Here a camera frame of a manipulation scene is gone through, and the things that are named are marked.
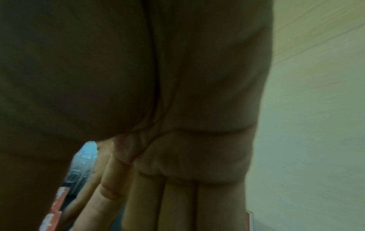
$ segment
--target finger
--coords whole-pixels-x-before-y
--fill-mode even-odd
[[[196,185],[168,180],[163,192],[158,231],[193,231],[195,226]]]
[[[134,169],[110,156],[101,183],[80,213],[73,231],[108,230],[112,221],[125,204]]]
[[[227,185],[200,184],[196,231],[246,230],[244,181]]]
[[[138,173],[125,208],[122,230],[155,231],[165,185],[161,176]]]
[[[64,210],[59,223],[59,229],[63,229],[75,220],[90,200],[97,186],[100,184],[102,175],[112,152],[112,142],[98,142],[98,156],[95,161],[92,174],[73,200]]]

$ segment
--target beige wall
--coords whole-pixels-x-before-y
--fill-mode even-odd
[[[277,0],[248,209],[275,231],[365,230],[365,0]]]

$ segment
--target wall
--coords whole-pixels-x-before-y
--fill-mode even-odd
[[[247,179],[275,231],[365,230],[365,1],[278,0]]]

